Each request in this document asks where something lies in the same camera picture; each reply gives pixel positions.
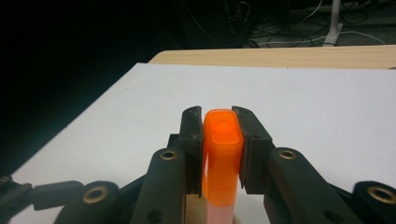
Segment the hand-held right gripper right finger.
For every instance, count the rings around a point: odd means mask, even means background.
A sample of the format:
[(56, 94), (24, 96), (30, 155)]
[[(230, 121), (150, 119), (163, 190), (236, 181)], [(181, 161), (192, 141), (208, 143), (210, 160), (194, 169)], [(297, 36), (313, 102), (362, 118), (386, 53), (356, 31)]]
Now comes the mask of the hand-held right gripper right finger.
[(276, 147), (252, 111), (240, 106), (232, 111), (244, 137), (241, 186), (263, 197), (271, 224), (362, 224), (302, 153)]

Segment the white-legged desk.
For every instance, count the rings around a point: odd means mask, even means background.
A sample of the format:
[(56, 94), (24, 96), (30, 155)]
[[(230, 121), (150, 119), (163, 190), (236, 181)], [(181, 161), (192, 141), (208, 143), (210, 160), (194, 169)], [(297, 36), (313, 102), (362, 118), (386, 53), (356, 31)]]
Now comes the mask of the white-legged desk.
[(332, 0), (332, 15), (331, 15), (330, 29), (322, 44), (323, 47), (334, 46), (341, 33), (343, 24), (339, 22), (340, 7), (341, 7), (341, 0)]

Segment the white table board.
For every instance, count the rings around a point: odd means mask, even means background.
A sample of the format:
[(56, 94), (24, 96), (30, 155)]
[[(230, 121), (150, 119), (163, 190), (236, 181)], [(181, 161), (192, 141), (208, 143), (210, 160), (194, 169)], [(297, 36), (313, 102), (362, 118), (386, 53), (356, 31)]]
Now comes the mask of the white table board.
[(396, 69), (244, 68), (140, 63), (14, 173), (35, 186), (125, 186), (180, 128), (182, 113), (241, 106), (282, 158), (303, 154), (340, 189), (369, 183), (396, 224)]

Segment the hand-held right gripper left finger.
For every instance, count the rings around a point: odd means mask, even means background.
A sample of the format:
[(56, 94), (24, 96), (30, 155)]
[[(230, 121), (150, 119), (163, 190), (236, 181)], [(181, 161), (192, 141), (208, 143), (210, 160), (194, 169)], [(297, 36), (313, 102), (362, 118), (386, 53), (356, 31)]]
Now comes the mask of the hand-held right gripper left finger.
[(186, 196), (202, 194), (203, 141), (202, 108), (185, 109), (179, 133), (151, 158), (130, 224), (185, 224)]

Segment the orange highlighter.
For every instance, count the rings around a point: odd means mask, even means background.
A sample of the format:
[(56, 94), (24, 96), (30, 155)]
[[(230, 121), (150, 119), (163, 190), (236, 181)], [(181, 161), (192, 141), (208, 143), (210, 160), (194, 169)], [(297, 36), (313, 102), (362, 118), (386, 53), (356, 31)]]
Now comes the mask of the orange highlighter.
[(233, 224), (243, 143), (234, 111), (213, 109), (206, 113), (202, 177), (206, 224)]

